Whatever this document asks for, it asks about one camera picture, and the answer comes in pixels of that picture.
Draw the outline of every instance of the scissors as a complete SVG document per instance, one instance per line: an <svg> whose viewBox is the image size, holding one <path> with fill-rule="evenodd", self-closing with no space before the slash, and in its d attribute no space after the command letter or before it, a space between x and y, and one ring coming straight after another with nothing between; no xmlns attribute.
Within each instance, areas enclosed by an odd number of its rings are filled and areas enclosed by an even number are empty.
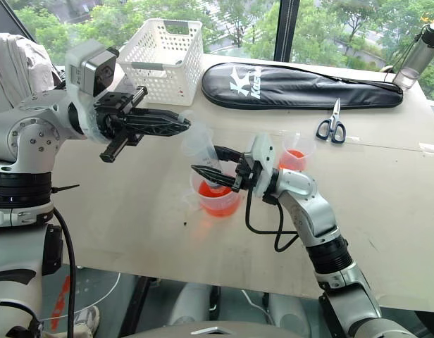
<svg viewBox="0 0 434 338"><path fill-rule="evenodd" d="M316 136L319 139L327 139L331 137L333 143L344 143L345 141L345 126L339 121L339 111L341 109L341 99L337 99L333 114L330 118L323 120L317 127Z"/></svg>

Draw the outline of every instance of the plastic cup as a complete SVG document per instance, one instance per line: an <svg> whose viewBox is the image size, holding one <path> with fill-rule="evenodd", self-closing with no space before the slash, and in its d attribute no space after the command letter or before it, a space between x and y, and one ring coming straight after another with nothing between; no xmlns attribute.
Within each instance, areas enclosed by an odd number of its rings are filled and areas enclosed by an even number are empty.
<svg viewBox="0 0 434 338"><path fill-rule="evenodd" d="M234 163L221 163L227 175L235 175ZM192 210L203 208L208 214L216 217L232 215L240 205L240 195L229 187L212 187L207 181L195 171L190 173L189 192L183 195L182 200L189 205Z"/></svg>
<svg viewBox="0 0 434 338"><path fill-rule="evenodd" d="M315 150L314 138L304 137L299 132L290 134L283 139L283 153L280 157L279 168L305 170Z"/></svg>
<svg viewBox="0 0 434 338"><path fill-rule="evenodd" d="M210 215L225 217L232 215L240 205L240 195L229 187L210 187L195 171L190 175L190 184L199 197L201 207Z"/></svg>
<svg viewBox="0 0 434 338"><path fill-rule="evenodd" d="M197 122L186 131L181 152L196 165L206 165L221 170L216 150L212 143L212 132L205 124Z"/></svg>

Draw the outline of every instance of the metal bottle cap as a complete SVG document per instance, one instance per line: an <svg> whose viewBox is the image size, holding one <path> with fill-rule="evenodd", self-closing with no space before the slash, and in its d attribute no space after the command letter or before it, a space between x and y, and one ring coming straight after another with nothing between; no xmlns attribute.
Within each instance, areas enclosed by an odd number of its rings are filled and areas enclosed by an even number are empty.
<svg viewBox="0 0 434 338"><path fill-rule="evenodd" d="M422 41L434 48L434 23L427 26L425 32L422 34Z"/></svg>

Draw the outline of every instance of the kawasaki logo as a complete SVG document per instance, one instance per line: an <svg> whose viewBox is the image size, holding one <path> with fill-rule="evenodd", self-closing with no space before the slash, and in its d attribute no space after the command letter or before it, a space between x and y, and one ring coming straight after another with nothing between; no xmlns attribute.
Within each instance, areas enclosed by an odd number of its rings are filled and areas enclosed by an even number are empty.
<svg viewBox="0 0 434 338"><path fill-rule="evenodd" d="M261 67L258 65L254 67L253 72L253 86L251 88L251 91L244 89L245 86L250 85L249 76L252 72L248 72L245 74L245 76L241 79L237 75L236 67L232 67L232 73L231 78L234 80L234 83L230 81L230 88L231 90L237 90L238 93L244 94L245 96L256 97L258 100L261 99Z"/></svg>

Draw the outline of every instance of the orange liquid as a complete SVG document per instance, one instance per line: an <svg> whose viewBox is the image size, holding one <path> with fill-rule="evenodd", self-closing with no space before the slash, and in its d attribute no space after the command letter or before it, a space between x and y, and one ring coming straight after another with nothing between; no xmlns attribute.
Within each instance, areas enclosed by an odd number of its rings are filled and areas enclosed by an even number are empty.
<svg viewBox="0 0 434 338"><path fill-rule="evenodd" d="M199 188L198 188L198 193L202 196L205 197L222 197L225 196L226 194L231 193L231 188L229 187L219 187L219 188L211 188L210 186L208 186L208 184L203 181L201 182ZM229 216L232 215L236 210L237 207L239 206L239 202L240 199L236 199L235 202L229 206L227 206L226 208L223 209L210 209L207 208L204 205L201 205L209 214L211 214L212 216L216 216L216 217L225 217L225 216Z"/></svg>
<svg viewBox="0 0 434 338"><path fill-rule="evenodd" d="M304 154L301 151L295 150L295 149L289 149L287 151L289 154L297 157L297 158L302 158L304 156ZM304 170L306 166L306 161L300 161L298 163L290 163L287 161L287 156L283 155L280 158L280 164L278 165L278 167L280 169L290 169L290 170Z"/></svg>

